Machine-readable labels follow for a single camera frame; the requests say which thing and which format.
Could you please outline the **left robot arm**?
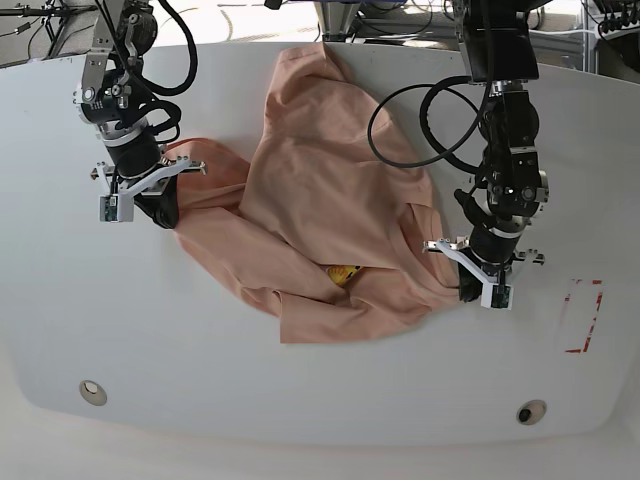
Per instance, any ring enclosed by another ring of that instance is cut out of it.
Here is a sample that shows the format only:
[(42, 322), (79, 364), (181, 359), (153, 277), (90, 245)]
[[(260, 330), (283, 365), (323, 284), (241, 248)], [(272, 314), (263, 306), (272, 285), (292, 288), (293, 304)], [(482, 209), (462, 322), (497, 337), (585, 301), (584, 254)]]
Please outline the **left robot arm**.
[[(456, 36), (467, 75), (440, 81), (425, 95), (421, 129), (434, 150), (455, 168), (472, 175), (470, 190), (454, 197), (472, 224), (470, 235), (455, 242), (438, 240), (428, 248), (458, 265), (459, 298), (477, 300), (485, 308), (508, 310), (513, 302), (516, 262), (541, 264), (536, 250), (517, 251), (517, 244), (549, 186), (535, 147), (539, 116), (524, 85), (539, 77), (529, 38), (528, 13), (533, 1), (455, 1)], [(454, 86), (485, 87), (476, 123), (487, 145), (478, 166), (468, 166), (440, 145), (428, 120), (435, 96)]]

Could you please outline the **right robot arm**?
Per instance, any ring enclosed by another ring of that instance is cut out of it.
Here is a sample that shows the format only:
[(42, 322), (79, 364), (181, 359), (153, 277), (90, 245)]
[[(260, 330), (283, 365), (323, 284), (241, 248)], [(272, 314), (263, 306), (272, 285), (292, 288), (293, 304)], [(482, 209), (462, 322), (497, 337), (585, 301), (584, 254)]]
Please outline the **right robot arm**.
[(99, 218), (105, 223), (131, 222), (141, 210), (157, 226), (171, 230), (179, 221), (177, 180), (182, 173), (204, 172), (186, 156), (164, 154), (162, 134), (179, 134), (182, 111), (173, 98), (194, 83), (198, 54), (194, 37), (180, 14), (161, 2), (185, 36), (189, 57), (184, 81), (174, 87), (143, 75), (144, 56), (159, 30), (146, 1), (98, 1), (92, 46), (74, 102), (81, 119), (98, 132), (110, 160), (91, 172), (100, 181)]

